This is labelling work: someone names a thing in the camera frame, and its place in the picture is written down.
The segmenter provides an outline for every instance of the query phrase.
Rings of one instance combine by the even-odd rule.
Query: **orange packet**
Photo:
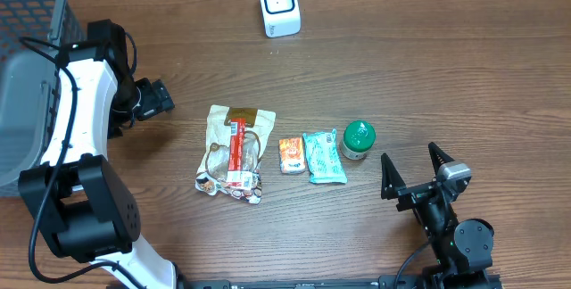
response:
[[[279,140],[279,167],[286,174],[305,172],[307,166],[301,137]]]

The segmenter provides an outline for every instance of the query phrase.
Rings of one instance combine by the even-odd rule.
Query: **teal packet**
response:
[[[303,133],[305,158],[310,169],[310,182],[347,183],[345,171],[337,153],[337,130],[331,133],[318,132],[311,135]]]

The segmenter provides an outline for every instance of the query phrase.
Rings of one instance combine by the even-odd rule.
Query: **green lid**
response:
[[[364,120],[349,124],[343,134],[343,142],[351,151],[366,152],[375,143],[375,129]]]

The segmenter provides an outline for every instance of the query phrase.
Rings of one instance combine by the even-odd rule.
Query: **wooden table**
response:
[[[492,271],[506,288],[571,282],[571,0],[299,0],[302,32],[268,39],[259,0],[70,0],[137,42],[138,78],[161,78],[177,105],[109,142],[135,195],[143,234],[191,279],[358,278],[394,274],[425,238],[412,212],[380,196],[380,156],[405,181],[428,181],[427,144],[474,177],[459,219],[496,230]],[[212,104],[275,111],[258,206],[194,189]],[[346,186],[284,176],[277,140],[377,129],[365,161],[343,160]],[[32,218],[0,199],[0,288],[52,288],[29,272]],[[48,275],[79,266],[38,246]],[[409,273],[434,263],[431,252]],[[103,271],[61,288],[103,288]]]

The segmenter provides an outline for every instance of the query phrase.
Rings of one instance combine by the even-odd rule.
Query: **gray plastic bin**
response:
[[[0,0],[0,196],[18,196],[20,172],[38,165],[59,99],[55,66],[22,36],[55,45],[85,37],[66,0]]]

